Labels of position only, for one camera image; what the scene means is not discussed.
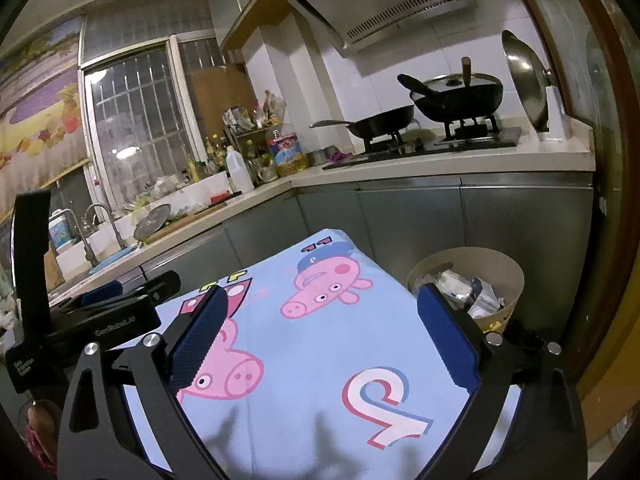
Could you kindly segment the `left hand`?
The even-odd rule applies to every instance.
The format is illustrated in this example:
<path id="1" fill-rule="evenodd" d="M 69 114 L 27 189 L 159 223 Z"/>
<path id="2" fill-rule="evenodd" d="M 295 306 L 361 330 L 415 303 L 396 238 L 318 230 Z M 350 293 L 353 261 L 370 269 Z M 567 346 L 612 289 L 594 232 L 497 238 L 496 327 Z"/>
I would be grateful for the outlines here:
<path id="1" fill-rule="evenodd" d="M 58 425 L 42 403 L 27 410 L 26 442 L 37 463 L 52 477 L 58 475 Z"/>

